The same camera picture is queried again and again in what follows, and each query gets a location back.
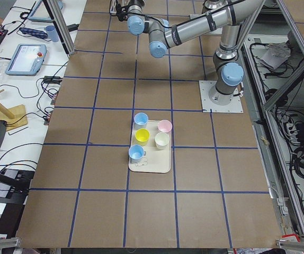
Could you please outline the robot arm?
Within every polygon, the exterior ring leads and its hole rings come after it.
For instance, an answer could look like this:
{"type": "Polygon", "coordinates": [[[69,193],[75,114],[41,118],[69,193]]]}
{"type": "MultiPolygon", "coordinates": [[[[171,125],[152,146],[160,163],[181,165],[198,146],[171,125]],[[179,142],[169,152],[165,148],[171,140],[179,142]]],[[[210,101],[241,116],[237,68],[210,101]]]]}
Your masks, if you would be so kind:
{"type": "Polygon", "coordinates": [[[161,58],[172,47],[222,28],[219,47],[213,60],[218,80],[209,98],[217,105],[228,105],[236,87],[244,78],[243,68],[236,62],[237,45],[242,40],[241,26],[262,7],[263,1],[214,1],[215,7],[185,22],[168,26],[166,20],[143,14],[144,1],[129,1],[126,7],[127,27],[131,34],[147,33],[149,51],[161,58]]]}

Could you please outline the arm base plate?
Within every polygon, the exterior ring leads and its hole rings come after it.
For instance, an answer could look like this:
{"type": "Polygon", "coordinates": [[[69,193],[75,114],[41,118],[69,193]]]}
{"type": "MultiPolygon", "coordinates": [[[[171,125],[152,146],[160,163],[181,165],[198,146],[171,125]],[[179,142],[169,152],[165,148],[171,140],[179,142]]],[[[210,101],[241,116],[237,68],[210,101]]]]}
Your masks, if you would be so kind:
{"type": "Polygon", "coordinates": [[[241,97],[243,92],[235,88],[234,93],[223,95],[216,90],[215,80],[200,80],[202,112],[204,113],[243,113],[241,97]]]}

